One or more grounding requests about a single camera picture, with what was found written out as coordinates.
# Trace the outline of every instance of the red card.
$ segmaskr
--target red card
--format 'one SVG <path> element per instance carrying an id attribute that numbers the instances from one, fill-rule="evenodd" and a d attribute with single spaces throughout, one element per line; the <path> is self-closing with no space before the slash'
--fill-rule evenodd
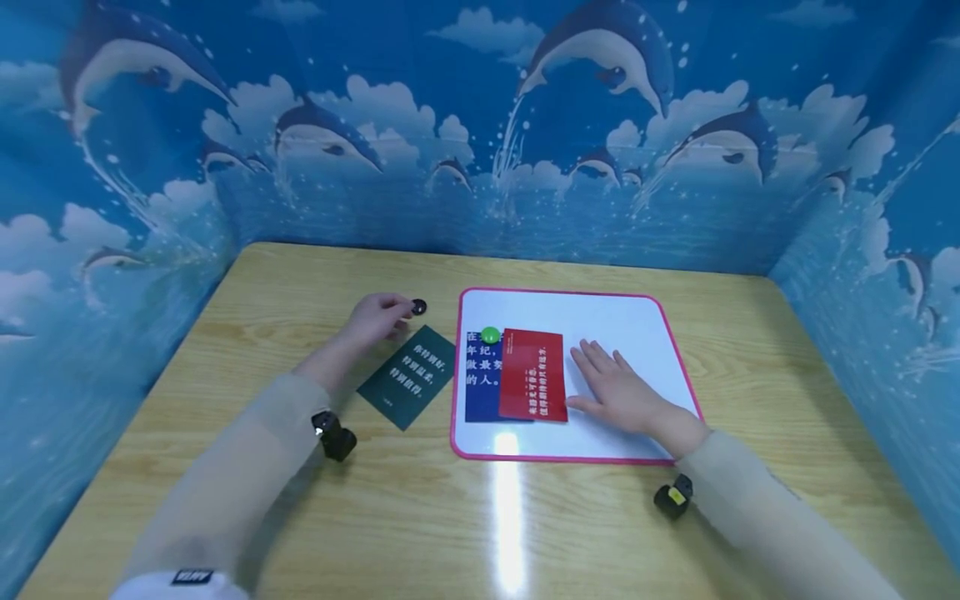
<path id="1" fill-rule="evenodd" d="M 500 417 L 566 422 L 564 336 L 506 329 Z"/>

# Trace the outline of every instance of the blue card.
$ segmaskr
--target blue card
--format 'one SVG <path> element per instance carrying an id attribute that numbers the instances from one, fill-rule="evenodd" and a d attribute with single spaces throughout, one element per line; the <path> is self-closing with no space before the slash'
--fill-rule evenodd
<path id="1" fill-rule="evenodd" d="M 467 397 L 464 418 L 468 423 L 502 421 L 530 422 L 500 417 L 500 374 L 503 369 L 503 338 L 484 344 L 480 334 L 467 334 Z"/>

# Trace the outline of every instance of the sleeve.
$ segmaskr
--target sleeve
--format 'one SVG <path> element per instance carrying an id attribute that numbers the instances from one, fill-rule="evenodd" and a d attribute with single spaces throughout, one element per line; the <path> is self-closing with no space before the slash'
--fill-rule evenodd
<path id="1" fill-rule="evenodd" d="M 784 486 L 746 445 L 714 431 L 677 467 L 693 503 L 794 600 L 899 600 L 853 546 Z"/>
<path id="2" fill-rule="evenodd" d="M 122 581 L 182 569 L 234 579 L 264 515 L 317 447 L 310 418 L 328 404 L 326 390 L 313 381 L 278 377 L 170 491 Z"/>
<path id="3" fill-rule="evenodd" d="M 250 596 L 223 573 L 187 569 L 138 575 L 109 600 L 250 600 Z"/>

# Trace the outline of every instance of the blue wall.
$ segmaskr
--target blue wall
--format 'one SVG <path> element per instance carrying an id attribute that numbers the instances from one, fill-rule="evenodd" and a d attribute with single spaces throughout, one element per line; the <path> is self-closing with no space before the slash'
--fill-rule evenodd
<path id="1" fill-rule="evenodd" d="M 0 2 L 0 597 L 256 240 L 769 274 L 960 559 L 960 9 L 62 4 Z"/>

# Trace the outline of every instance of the whiteboard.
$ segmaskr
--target whiteboard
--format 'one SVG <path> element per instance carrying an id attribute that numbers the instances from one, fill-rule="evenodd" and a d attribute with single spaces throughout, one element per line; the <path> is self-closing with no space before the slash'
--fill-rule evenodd
<path id="1" fill-rule="evenodd" d="M 460 296 L 450 445 L 473 460 L 669 465 L 670 455 L 650 438 L 626 434 L 573 409 L 569 422 L 467 422 L 467 334 L 484 327 L 528 329 L 564 336 L 566 394 L 593 397 L 569 349 L 596 340 L 620 350 L 663 397 L 703 419 L 670 325 L 649 296 L 469 288 Z"/>

